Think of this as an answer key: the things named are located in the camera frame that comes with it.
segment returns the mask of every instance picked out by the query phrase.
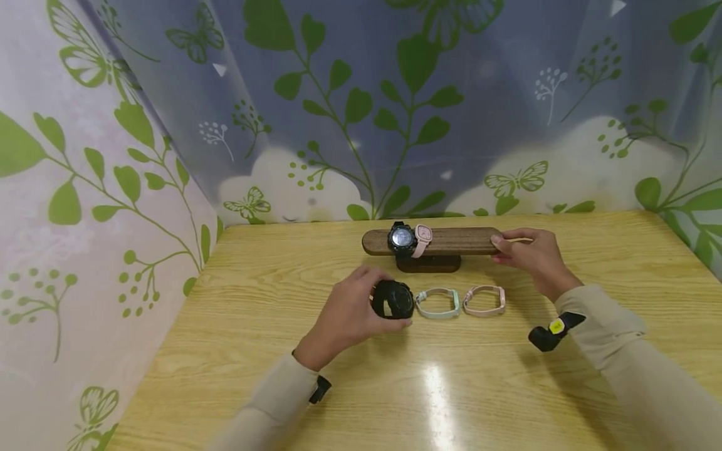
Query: pink watch band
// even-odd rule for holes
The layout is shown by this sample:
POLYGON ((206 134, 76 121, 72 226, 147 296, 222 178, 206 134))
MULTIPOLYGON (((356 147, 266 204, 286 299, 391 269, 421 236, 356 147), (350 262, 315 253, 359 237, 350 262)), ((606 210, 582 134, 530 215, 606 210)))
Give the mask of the pink watch band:
POLYGON ((414 229, 414 234, 416 235, 416 249, 414 249, 414 253, 411 255, 411 258, 418 258, 421 257, 421 255, 426 250, 426 247, 431 242, 431 239, 433 238, 433 233, 431 233, 431 228, 427 227, 423 224, 417 224, 416 228, 414 229))
POLYGON ((501 286, 494 286, 494 285, 479 285, 475 286, 474 288, 470 289, 469 292, 466 293, 466 296, 464 297, 464 312, 473 315, 478 316, 481 318, 486 318, 489 316, 494 315, 501 315, 504 313, 504 310, 506 310, 506 296, 504 294, 504 289, 501 286), (474 297, 474 293, 476 292, 482 292, 482 291, 488 291, 488 292, 496 292, 499 295, 499 307, 496 307, 491 310, 474 310, 469 308, 469 301, 471 301, 471 298, 474 297))

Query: hand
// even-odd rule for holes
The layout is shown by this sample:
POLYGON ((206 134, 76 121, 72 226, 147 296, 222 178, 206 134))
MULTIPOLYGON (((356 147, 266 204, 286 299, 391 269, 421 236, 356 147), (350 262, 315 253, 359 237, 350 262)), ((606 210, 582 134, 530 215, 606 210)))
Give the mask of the hand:
POLYGON ((371 308, 370 297, 380 280, 393 280, 379 268, 360 266, 331 290, 316 324, 301 339, 293 355, 313 371, 331 363, 343 350, 379 333, 395 332, 411 320, 387 320, 371 308))
POLYGON ((583 285, 564 264, 557 237, 548 230, 508 230, 502 236, 494 235, 492 244, 501 251, 492 256, 494 262, 529 273, 534 287, 552 302, 572 288, 583 285), (531 241, 508 241, 517 238, 531 241))

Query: mint green watch band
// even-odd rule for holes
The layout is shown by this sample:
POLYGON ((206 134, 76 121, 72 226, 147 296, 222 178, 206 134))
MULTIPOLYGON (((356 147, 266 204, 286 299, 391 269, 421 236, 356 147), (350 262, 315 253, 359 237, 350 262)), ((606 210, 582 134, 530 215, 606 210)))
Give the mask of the mint green watch band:
POLYGON ((459 313, 461 313, 461 303, 458 300, 458 292, 456 292, 455 289, 447 289, 447 288, 431 288, 424 292, 420 292, 416 295, 414 298, 416 301, 416 307, 419 310, 419 313, 422 316, 425 316, 426 318, 432 318, 434 320, 442 320, 445 318, 453 318, 455 316, 459 316, 459 313), (421 303, 424 302, 430 294, 448 294, 453 298, 453 310, 449 310, 448 312, 428 312, 424 310, 421 307, 421 303))

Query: wooden watch stand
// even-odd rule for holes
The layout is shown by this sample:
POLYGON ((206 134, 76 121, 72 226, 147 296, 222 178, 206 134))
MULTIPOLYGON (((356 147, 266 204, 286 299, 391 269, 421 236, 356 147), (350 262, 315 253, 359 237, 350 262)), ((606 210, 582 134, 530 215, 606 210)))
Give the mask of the wooden watch stand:
POLYGON ((368 255, 389 255, 404 273, 453 273, 461 267, 462 255, 494 255, 499 253, 491 242, 499 235, 494 227, 433 228, 434 237, 419 258, 400 258, 388 248, 390 229, 369 230, 361 239, 368 255))

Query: yellow label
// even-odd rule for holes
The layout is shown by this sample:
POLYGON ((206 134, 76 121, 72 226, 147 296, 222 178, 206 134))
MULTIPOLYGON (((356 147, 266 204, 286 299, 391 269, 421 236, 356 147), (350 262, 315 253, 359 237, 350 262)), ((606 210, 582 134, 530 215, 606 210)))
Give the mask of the yellow label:
POLYGON ((549 330, 555 335, 561 333, 564 331, 564 321, 562 321, 561 318, 557 318, 549 324, 549 330))

